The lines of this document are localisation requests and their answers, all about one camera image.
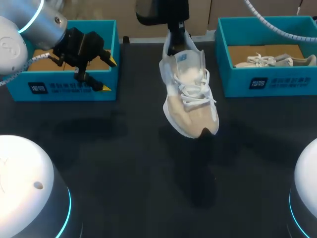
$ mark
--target white sneaker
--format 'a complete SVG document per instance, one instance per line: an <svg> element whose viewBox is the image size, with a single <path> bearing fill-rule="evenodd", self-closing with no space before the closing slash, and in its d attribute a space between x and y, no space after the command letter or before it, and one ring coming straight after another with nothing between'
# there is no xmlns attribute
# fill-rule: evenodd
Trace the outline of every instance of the white sneaker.
<svg viewBox="0 0 317 238"><path fill-rule="evenodd" d="M260 54L255 57L248 57L247 62L235 65L236 68L249 68L249 67L270 67L275 66L276 60L272 56L262 57Z"/></svg>
<svg viewBox="0 0 317 238"><path fill-rule="evenodd" d="M293 66L317 66L317 58L315 55L309 56L307 59L293 58L288 54L278 57L262 57L260 54L255 57L248 57L247 62L235 65L236 68L246 67L293 67Z"/></svg>
<svg viewBox="0 0 317 238"><path fill-rule="evenodd" d="M166 84L167 98L163 111L169 123L183 136L198 138L204 128L212 134L219 129L219 118L209 87L210 74L204 51L199 51L185 32L187 50L168 56L171 34L163 48L159 63Z"/></svg>
<svg viewBox="0 0 317 238"><path fill-rule="evenodd" d="M317 58L315 55L309 56L307 59L293 58L288 54L275 57L276 66L317 66Z"/></svg>

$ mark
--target blue led ring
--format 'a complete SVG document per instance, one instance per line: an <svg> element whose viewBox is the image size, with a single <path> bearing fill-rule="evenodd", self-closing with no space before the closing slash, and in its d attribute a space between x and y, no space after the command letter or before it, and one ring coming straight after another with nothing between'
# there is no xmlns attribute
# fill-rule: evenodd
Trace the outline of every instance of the blue led ring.
<svg viewBox="0 0 317 238"><path fill-rule="evenodd" d="M69 220L69 217L70 217L70 211L71 211L71 196L70 196L70 191L68 189L68 194L69 194L69 209L68 209L68 214L67 214L67 218L66 218L66 221L63 225L63 227L61 228L60 232L58 233L58 235L55 237L55 238L59 238L61 236L61 234L63 233L63 231L65 230L66 228L66 225L68 223L68 220Z"/></svg>
<svg viewBox="0 0 317 238"><path fill-rule="evenodd" d="M293 213L293 210L292 210L292 206L291 206L291 192L289 192L289 208L291 209L291 213L292 213L293 219L294 219L296 225L298 226L298 228L301 230L301 232L302 232L307 238L310 238L310 237L305 233L305 231L301 228L301 226L298 224L298 222L296 221L296 218L295 218L295 216L294 216L294 213Z"/></svg>
<svg viewBox="0 0 317 238"><path fill-rule="evenodd" d="M35 12L34 16L31 18L31 20L26 24L21 30L19 30L19 33L21 34L22 32L26 31L32 23L35 21L35 19L39 16L40 12L42 11L42 8L44 6L44 0L41 0L41 4L38 8L38 10Z"/></svg>

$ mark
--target white cable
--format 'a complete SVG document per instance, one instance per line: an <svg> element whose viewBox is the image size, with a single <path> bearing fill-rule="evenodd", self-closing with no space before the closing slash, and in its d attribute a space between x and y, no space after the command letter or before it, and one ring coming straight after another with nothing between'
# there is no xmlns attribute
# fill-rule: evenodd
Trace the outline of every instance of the white cable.
<svg viewBox="0 0 317 238"><path fill-rule="evenodd" d="M304 36L296 36L293 34L289 34L285 31L282 31L280 29L278 29L277 27L273 26L271 23L269 23L267 20L264 19L264 17L262 17L258 11L252 6L252 4L250 3L249 0L244 0L245 4L248 6L248 8L250 9L250 11L254 14L254 16L256 16L265 26L267 26L269 29L271 29L272 31L276 32L277 34L289 38L289 39L293 39L296 41L305 41L305 42L317 42L317 38L316 37L304 37Z"/></svg>
<svg viewBox="0 0 317 238"><path fill-rule="evenodd" d="M23 66L22 69L14 73L10 78L0 82L0 87L14 80L17 76L19 76L20 73L24 72L27 69L27 67L29 67L31 64L42 59L47 59L49 56L50 56L50 53L46 53L46 54L42 54L42 55L31 58L29 61L26 62L26 64Z"/></svg>

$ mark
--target blue box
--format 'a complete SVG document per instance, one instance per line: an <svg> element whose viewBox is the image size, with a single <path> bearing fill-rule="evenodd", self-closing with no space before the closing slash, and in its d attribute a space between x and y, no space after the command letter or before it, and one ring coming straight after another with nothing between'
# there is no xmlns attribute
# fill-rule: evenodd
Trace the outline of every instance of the blue box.
<svg viewBox="0 0 317 238"><path fill-rule="evenodd" d="M294 35L317 37L317 26L309 16L266 17L277 28ZM284 38L256 17L219 18L216 58L226 97L317 95L317 67L234 68L228 46L298 44L305 58L317 55L317 44ZM253 88L254 81L263 87Z"/></svg>
<svg viewBox="0 0 317 238"><path fill-rule="evenodd" d="M110 92L94 92L90 87L79 84L74 79L74 71L23 72L7 84L7 88L16 102L38 101L114 101L120 60L120 44L115 20L74 20L68 22L68 28L76 27L83 33L97 32L105 41L104 49L111 49L111 54L118 64L109 70L87 71L96 80L103 82ZM27 42L29 58L33 56L34 47ZM34 94L32 85L44 85L44 94Z"/></svg>

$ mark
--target robotic arm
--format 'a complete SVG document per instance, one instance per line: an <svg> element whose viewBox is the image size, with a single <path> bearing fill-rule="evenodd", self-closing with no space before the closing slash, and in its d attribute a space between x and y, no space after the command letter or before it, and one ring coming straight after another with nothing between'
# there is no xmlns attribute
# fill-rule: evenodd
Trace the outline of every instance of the robotic arm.
<svg viewBox="0 0 317 238"><path fill-rule="evenodd" d="M67 29L67 19L46 4L45 0L0 0L0 78L22 70L28 52L22 37L37 49L53 49L59 57L48 54L58 66L64 62L77 67L74 78L85 82L94 91L108 91L88 73L88 62L97 56L110 67L115 67L111 54L103 49L104 40L96 32L84 34L77 28Z"/></svg>

